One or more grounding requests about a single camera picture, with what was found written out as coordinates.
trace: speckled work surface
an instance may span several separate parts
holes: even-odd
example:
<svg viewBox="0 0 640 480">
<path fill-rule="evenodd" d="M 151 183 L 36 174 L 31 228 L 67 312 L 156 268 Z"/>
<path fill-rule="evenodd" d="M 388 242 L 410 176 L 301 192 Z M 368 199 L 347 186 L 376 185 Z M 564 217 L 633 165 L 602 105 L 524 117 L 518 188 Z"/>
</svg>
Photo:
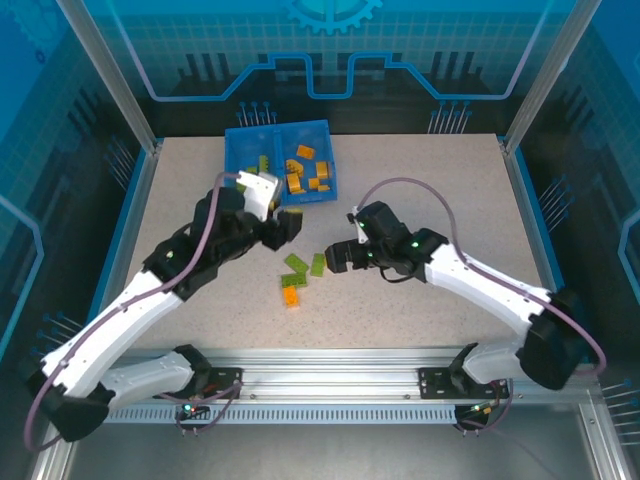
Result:
<svg viewBox="0 0 640 480">
<path fill-rule="evenodd" d="M 443 289 L 384 282 L 377 270 L 309 277 L 300 307 L 287 310 L 279 275 L 294 252 L 311 263 L 331 243 L 353 238 L 345 218 L 376 182 L 398 175 L 431 183 L 450 202 L 463 249 L 527 283 L 539 282 L 498 142 L 493 135 L 333 136 L 338 201 L 304 207 L 303 229 L 278 252 L 254 247 L 221 268 L 216 281 L 154 325 L 136 348 L 383 348 L 462 345 L 511 331 Z M 223 138 L 164 142 L 129 279 L 155 245 L 189 222 L 224 165 Z M 387 202 L 412 230 L 450 234 L 443 208 L 426 191 L 387 186 Z"/>
</svg>

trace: green block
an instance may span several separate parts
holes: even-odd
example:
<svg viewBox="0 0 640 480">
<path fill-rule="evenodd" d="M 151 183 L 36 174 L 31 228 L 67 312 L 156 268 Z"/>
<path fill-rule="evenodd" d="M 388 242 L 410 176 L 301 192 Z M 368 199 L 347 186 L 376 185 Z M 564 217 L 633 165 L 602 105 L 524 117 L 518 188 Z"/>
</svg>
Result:
<svg viewBox="0 0 640 480">
<path fill-rule="evenodd" d="M 285 258 L 284 263 L 289 265 L 291 269 L 296 273 L 306 273 L 309 270 L 309 265 L 300 260 L 295 253 L 292 253 L 287 258 Z"/>
<path fill-rule="evenodd" d="M 269 173 L 269 157 L 260 155 L 259 168 L 261 172 Z"/>
<path fill-rule="evenodd" d="M 307 286 L 307 276 L 304 273 L 289 273 L 282 275 L 280 278 L 282 278 L 282 288 Z"/>
<path fill-rule="evenodd" d="M 316 253 L 311 262 L 311 276 L 321 277 L 324 275 L 324 254 Z"/>
</svg>

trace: small plastic block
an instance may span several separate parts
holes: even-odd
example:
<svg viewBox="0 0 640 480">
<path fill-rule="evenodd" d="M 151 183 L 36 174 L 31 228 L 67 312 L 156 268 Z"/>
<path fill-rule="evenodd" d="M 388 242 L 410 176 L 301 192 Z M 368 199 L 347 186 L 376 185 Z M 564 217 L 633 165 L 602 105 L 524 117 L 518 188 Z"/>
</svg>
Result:
<svg viewBox="0 0 640 480">
<path fill-rule="evenodd" d="M 261 172 L 269 173 L 269 157 L 266 155 L 260 155 L 258 158 L 258 168 Z"/>
<path fill-rule="evenodd" d="M 287 185 L 289 185 L 289 191 L 295 193 L 300 190 L 300 177 L 297 173 L 289 173 L 287 175 Z"/>
<path fill-rule="evenodd" d="M 286 263 L 296 273 L 306 273 L 307 270 L 309 270 L 309 265 L 304 263 L 295 253 L 292 253 L 285 258 L 284 263 Z"/>
<path fill-rule="evenodd" d="M 304 145 L 298 145 L 298 151 L 296 152 L 301 158 L 306 158 L 307 160 L 313 160 L 313 157 L 316 155 L 316 151 L 311 147 L 305 147 Z"/>
<path fill-rule="evenodd" d="M 316 175 L 320 180 L 326 180 L 329 178 L 327 162 L 316 162 Z"/>
<path fill-rule="evenodd" d="M 296 293 L 296 287 L 285 287 L 282 289 L 282 294 L 284 295 L 284 304 L 287 308 L 297 307 L 298 302 L 298 294 Z"/>
<path fill-rule="evenodd" d="M 287 170 L 298 174 L 299 177 L 304 176 L 304 166 L 300 162 L 290 158 L 287 160 L 286 164 Z"/>
<path fill-rule="evenodd" d="M 282 275 L 282 288 L 297 287 L 302 288 L 307 286 L 307 275 L 304 273 L 288 273 Z"/>
<path fill-rule="evenodd" d="M 321 277 L 324 275 L 325 258 L 322 253 L 316 253 L 313 255 L 313 261 L 311 262 L 311 276 Z"/>
</svg>

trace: blue tray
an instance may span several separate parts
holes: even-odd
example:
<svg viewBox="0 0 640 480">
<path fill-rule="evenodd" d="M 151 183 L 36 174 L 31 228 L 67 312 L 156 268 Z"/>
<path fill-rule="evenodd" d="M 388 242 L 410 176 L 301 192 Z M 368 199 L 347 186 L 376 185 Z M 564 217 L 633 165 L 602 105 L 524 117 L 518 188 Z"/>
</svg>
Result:
<svg viewBox="0 0 640 480">
<path fill-rule="evenodd" d="M 299 145 L 316 151 L 313 160 L 296 155 Z M 304 165 L 304 176 L 301 177 L 300 184 L 307 192 L 292 195 L 285 187 L 282 193 L 283 206 L 328 202 L 338 198 L 336 166 L 327 120 L 229 128 L 225 131 L 226 171 L 246 171 L 248 167 L 258 167 L 260 155 L 269 158 L 269 173 L 282 179 L 288 173 L 286 160 L 291 158 Z M 316 162 L 327 162 L 329 178 L 321 181 L 322 184 L 329 185 L 327 192 L 309 188 L 309 179 L 316 176 Z"/>
</svg>

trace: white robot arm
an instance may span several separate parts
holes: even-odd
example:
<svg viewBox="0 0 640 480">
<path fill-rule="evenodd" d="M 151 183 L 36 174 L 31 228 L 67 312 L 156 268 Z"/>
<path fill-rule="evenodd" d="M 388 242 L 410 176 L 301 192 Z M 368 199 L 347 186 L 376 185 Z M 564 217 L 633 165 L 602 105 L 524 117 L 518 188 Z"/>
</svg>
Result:
<svg viewBox="0 0 640 480">
<path fill-rule="evenodd" d="M 214 280 L 222 264 L 244 255 L 258 242 L 277 250 L 298 234 L 301 213 L 280 211 L 277 219 L 273 218 L 280 180 L 268 174 L 240 172 L 237 182 L 245 187 L 244 193 L 236 188 L 220 189 L 202 255 L 183 280 L 130 304 L 134 297 L 162 290 L 160 287 L 167 282 L 177 280 L 194 258 L 211 215 L 212 192 L 198 202 L 193 222 L 161 242 L 143 262 L 143 269 L 103 312 L 39 364 L 27 361 L 21 366 L 22 378 L 34 397 L 50 382 L 40 410 L 66 441 L 84 438 L 111 411 L 139 400 L 162 393 L 184 399 L 206 398 L 238 380 L 239 372 L 234 370 L 239 369 L 214 371 L 190 345 L 148 362 L 110 369 L 155 322 Z M 68 358 L 72 348 L 75 353 Z"/>
<path fill-rule="evenodd" d="M 575 315 L 579 303 L 570 291 L 552 293 L 526 285 L 465 254 L 463 262 L 459 255 L 462 252 L 456 251 L 446 237 L 426 228 L 411 233 L 383 202 L 360 210 L 355 207 L 348 218 L 355 225 L 357 239 L 333 244 L 326 250 L 331 271 L 346 272 L 351 262 L 354 270 L 379 268 L 391 283 L 416 279 L 443 287 L 492 313 L 515 332 L 513 340 L 471 344 L 463 349 L 449 368 L 451 383 L 460 395 L 474 385 L 504 378 L 529 377 L 546 388 L 559 390 L 584 358 L 583 338 L 540 303 L 529 300 L 535 297 Z M 402 277 L 388 279 L 385 271 L 389 269 Z"/>
</svg>

